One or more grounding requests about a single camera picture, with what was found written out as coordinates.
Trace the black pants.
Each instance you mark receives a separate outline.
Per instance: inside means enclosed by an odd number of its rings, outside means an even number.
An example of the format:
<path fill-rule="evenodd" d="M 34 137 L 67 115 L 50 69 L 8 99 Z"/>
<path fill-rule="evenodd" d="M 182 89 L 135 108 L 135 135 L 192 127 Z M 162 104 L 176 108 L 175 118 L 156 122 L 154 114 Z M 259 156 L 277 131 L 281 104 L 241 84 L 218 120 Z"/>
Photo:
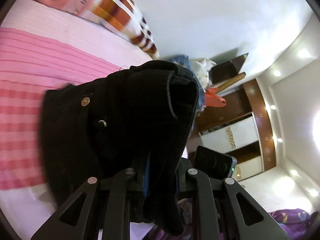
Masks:
<path fill-rule="evenodd" d="M 193 73 L 153 60 L 45 93 L 39 129 L 46 180 L 58 205 L 88 178 L 133 168 L 147 175 L 138 217 L 179 236 L 176 171 L 195 120 Z"/>

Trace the brown wooden wardrobe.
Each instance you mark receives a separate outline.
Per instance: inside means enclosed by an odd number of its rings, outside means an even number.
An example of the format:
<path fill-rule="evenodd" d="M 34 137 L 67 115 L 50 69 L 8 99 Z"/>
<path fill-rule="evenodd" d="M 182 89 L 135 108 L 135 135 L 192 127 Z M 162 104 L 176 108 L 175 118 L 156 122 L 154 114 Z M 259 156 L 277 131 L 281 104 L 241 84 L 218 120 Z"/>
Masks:
<path fill-rule="evenodd" d="M 237 181 L 266 172 L 277 165 L 271 122 L 257 80 L 226 95 L 226 105 L 207 107 L 196 118 L 188 152 L 201 145 L 237 159 Z"/>

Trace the red orange cloth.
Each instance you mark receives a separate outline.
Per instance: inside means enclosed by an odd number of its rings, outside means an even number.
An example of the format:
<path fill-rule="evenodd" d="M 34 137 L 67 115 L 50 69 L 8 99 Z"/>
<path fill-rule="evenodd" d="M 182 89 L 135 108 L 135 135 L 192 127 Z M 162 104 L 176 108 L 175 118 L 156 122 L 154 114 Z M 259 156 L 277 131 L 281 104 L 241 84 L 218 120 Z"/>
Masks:
<path fill-rule="evenodd" d="M 205 91 L 204 105 L 206 107 L 225 107 L 226 100 L 219 95 L 218 88 L 210 87 Z"/>

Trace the wooden rolling pin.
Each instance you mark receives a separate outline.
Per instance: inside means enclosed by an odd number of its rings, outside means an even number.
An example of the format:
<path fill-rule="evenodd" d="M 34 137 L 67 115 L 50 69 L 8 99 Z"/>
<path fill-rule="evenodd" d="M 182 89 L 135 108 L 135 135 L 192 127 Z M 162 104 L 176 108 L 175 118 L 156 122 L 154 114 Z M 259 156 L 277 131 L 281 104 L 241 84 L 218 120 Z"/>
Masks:
<path fill-rule="evenodd" d="M 235 77 L 225 81 L 221 85 L 219 85 L 217 87 L 216 92 L 218 93 L 218 92 L 221 92 L 221 91 L 227 89 L 228 87 L 230 87 L 231 85 L 233 85 L 233 84 L 237 83 L 238 81 L 244 79 L 245 77 L 246 77 L 246 73 L 245 72 L 242 72 L 242 73 L 238 74 L 237 76 L 235 76 Z"/>

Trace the white floral cloth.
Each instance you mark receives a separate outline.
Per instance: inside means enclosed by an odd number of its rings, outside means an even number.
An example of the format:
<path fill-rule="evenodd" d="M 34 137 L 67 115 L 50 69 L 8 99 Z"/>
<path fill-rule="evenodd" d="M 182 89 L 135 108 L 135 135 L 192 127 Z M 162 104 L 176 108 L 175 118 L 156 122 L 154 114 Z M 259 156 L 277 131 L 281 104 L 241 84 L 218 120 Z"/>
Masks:
<path fill-rule="evenodd" d="M 217 65 L 214 61 L 207 58 L 193 59 L 190 65 L 203 89 L 212 84 L 209 80 L 209 72 Z"/>

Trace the blue checked cloth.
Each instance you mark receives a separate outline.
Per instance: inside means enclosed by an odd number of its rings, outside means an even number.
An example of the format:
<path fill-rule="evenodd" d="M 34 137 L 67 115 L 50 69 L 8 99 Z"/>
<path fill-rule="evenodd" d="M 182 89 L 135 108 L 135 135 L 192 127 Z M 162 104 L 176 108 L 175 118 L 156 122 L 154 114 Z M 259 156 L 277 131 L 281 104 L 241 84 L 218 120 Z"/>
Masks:
<path fill-rule="evenodd" d="M 188 70 L 190 70 L 193 73 L 193 77 L 197 83 L 198 93 L 199 93 L 199 99 L 198 99 L 198 103 L 197 103 L 197 107 L 196 107 L 196 113 L 201 113 L 204 110 L 205 93 L 204 93 L 204 89 L 202 88 L 198 78 L 196 77 L 195 71 L 191 67 L 189 57 L 187 55 L 178 55 L 178 56 L 170 57 L 168 59 L 168 61 L 173 62 L 175 64 L 179 64 L 179 65 L 187 68 Z"/>

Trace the pink checked bed sheet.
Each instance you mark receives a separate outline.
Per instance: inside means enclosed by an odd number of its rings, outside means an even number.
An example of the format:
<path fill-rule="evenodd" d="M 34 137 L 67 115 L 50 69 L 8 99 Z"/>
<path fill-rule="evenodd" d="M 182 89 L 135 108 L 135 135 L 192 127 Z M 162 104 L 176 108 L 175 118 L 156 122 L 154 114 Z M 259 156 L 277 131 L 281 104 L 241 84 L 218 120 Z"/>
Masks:
<path fill-rule="evenodd" d="M 17 0 L 1 26 L 1 239 L 31 239 L 60 207 L 39 137 L 48 90 L 81 85 L 153 61 L 70 14 Z"/>

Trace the orange brown checked pillow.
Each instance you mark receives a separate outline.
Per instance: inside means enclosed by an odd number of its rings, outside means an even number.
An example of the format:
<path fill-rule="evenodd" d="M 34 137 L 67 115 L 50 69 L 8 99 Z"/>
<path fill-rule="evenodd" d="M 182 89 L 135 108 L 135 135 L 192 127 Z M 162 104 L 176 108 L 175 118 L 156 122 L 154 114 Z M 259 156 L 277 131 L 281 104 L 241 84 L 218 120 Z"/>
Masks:
<path fill-rule="evenodd" d="M 130 41 L 152 59 L 159 58 L 150 28 L 133 0 L 35 0 L 98 24 Z"/>

